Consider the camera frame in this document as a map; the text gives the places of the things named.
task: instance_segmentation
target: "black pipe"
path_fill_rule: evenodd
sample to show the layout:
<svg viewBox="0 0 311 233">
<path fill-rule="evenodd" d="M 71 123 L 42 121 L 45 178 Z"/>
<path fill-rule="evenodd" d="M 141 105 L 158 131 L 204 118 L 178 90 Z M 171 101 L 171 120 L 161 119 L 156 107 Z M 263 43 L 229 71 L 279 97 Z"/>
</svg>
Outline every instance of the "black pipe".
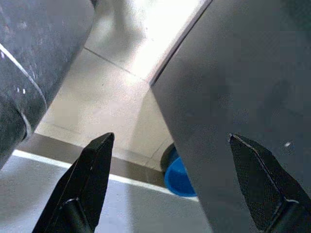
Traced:
<svg viewBox="0 0 311 233">
<path fill-rule="evenodd" d="M 44 116 L 93 15 L 90 0 L 0 0 L 0 168 Z"/>
</svg>

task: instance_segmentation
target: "tile floor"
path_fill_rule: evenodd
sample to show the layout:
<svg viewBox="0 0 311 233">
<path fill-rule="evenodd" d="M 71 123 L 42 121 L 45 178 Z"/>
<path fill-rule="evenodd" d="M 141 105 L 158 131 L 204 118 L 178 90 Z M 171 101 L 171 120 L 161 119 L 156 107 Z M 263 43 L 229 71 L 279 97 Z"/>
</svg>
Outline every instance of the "tile floor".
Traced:
<svg viewBox="0 0 311 233">
<path fill-rule="evenodd" d="M 116 136 L 113 156 L 160 170 L 173 140 L 149 88 L 203 0 L 100 0 L 93 30 L 36 133 L 84 147 Z"/>
</svg>

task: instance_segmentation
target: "blue bucket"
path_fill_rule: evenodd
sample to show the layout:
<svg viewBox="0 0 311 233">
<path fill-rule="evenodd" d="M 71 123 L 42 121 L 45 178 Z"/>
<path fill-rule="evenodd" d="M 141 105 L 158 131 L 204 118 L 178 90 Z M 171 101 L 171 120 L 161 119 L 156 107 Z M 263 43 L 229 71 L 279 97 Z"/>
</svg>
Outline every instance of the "blue bucket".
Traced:
<svg viewBox="0 0 311 233">
<path fill-rule="evenodd" d="M 165 172 L 164 183 L 171 192 L 179 196 L 196 196 L 176 148 L 172 149 L 169 155 L 169 166 Z"/>
</svg>

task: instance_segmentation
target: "grout line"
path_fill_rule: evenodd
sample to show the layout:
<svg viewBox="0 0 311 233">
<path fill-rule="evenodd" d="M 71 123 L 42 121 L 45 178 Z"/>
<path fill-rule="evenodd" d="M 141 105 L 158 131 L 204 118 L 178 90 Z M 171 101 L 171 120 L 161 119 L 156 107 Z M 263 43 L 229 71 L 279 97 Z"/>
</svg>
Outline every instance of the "grout line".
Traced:
<svg viewBox="0 0 311 233">
<path fill-rule="evenodd" d="M 56 124 L 54 124 L 54 123 L 45 122 L 45 121 L 44 121 L 44 123 L 45 123 L 45 124 L 48 124 L 48 125 L 52 125 L 52 126 L 57 127 L 57 128 L 60 128 L 60 129 L 65 130 L 65 131 L 67 131 L 67 132 L 69 132 L 69 133 L 74 133 L 74 134 L 78 134 L 79 136 L 82 136 L 82 134 L 81 134 L 80 132 L 77 132 L 77 131 L 74 131 L 74 130 L 65 128 L 65 127 L 63 127 L 63 126 L 56 125 Z"/>
<path fill-rule="evenodd" d="M 94 51 L 88 49 L 87 47 L 84 47 L 84 49 L 87 50 L 87 51 L 89 51 L 89 52 L 91 52 L 91 53 L 93 53 L 95 56 L 98 56 L 99 58 L 103 59 L 104 61 L 109 62 L 110 64 L 112 64 L 112 65 L 114 65 L 114 66 L 120 68 L 121 70 L 123 70 L 123 71 L 129 73 L 130 75 L 133 75 L 133 76 L 135 76 L 135 77 L 137 77 L 137 78 L 139 78 L 139 79 L 142 79 L 141 77 L 138 77 L 137 75 L 133 74 L 133 73 L 130 72 L 129 70 L 127 70 L 127 69 L 125 69 L 125 68 L 119 66 L 117 63 L 114 63 L 114 62 L 108 60 L 107 58 L 105 58 L 105 57 L 99 55 L 98 53 L 96 53 L 96 52 L 94 52 Z"/>
<path fill-rule="evenodd" d="M 16 157 L 30 159 L 30 160 L 33 160 L 33 161 L 38 161 L 38 162 L 45 163 L 45 164 L 50 164 L 50 165 L 53 165 L 53 166 L 63 167 L 63 168 L 66 168 L 66 169 L 68 169 L 72 165 L 70 163 L 61 162 L 61 161 L 58 161 L 58 160 L 55 160 L 55 159 L 49 159 L 49 158 L 46 158 L 46 157 L 43 157 L 43 156 L 40 156 L 40 155 L 35 155 L 35 154 L 27 153 L 27 152 L 24 152 L 24 151 L 21 151 L 21 150 L 13 151 L 12 155 L 16 156 Z M 178 198 L 183 198 L 183 199 L 187 199 L 187 200 L 191 200 L 191 201 L 195 201 L 195 202 L 199 201 L 197 197 L 194 197 L 194 198 L 179 197 L 179 196 L 171 193 L 168 189 L 166 189 L 164 187 L 160 187 L 160 186 L 157 186 L 157 185 L 154 185 L 154 184 L 149 184 L 149 183 L 145 183 L 145 182 L 141 182 L 141 181 L 132 180 L 132 179 L 125 178 L 125 177 L 118 176 L 118 175 L 114 175 L 114 174 L 109 174 L 109 180 L 117 181 L 117 182 L 120 182 L 120 183 L 126 183 L 126 184 L 129 184 L 129 185 L 134 185 L 134 186 L 137 186 L 137 187 L 151 189 L 151 190 L 154 190 L 154 191 L 158 191 L 158 192 L 161 192 L 161 193 L 169 194 L 169 195 L 172 195 L 172 196 L 175 196 L 175 197 L 178 197 Z"/>
<path fill-rule="evenodd" d="M 158 149 L 156 149 L 156 151 L 152 154 L 151 158 L 152 159 L 154 157 L 154 155 L 161 149 L 161 147 L 163 146 L 163 144 L 166 142 L 166 140 L 168 139 L 169 137 L 165 138 L 164 141 L 161 143 L 161 145 L 159 146 Z"/>
</svg>

